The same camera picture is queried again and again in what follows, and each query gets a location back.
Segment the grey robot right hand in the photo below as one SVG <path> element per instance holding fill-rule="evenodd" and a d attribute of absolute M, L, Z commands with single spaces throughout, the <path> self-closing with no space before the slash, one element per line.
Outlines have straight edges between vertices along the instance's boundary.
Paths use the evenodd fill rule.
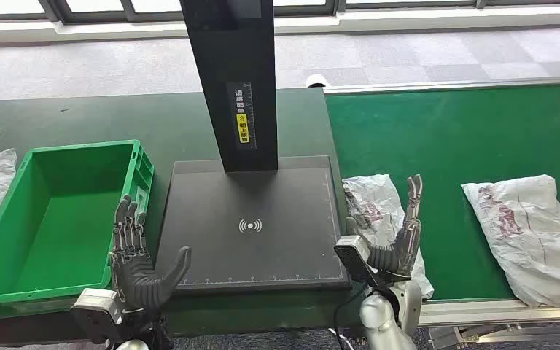
<path fill-rule="evenodd" d="M 408 199 L 403 208 L 388 174 L 343 180 L 348 234 L 364 241 L 369 252 L 367 264 L 393 281 L 410 279 L 419 255 L 421 175 L 408 177 L 407 183 Z"/>

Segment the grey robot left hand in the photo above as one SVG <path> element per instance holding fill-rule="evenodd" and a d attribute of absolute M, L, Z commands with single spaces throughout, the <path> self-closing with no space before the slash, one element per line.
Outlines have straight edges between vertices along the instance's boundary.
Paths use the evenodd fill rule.
<path fill-rule="evenodd" d="M 125 194 L 114 212 L 113 247 L 109 252 L 112 288 L 128 310 L 158 311 L 187 275 L 192 249 L 180 248 L 174 266 L 158 273 L 147 248 L 146 214 L 137 214 L 137 208 L 138 203 Z"/>

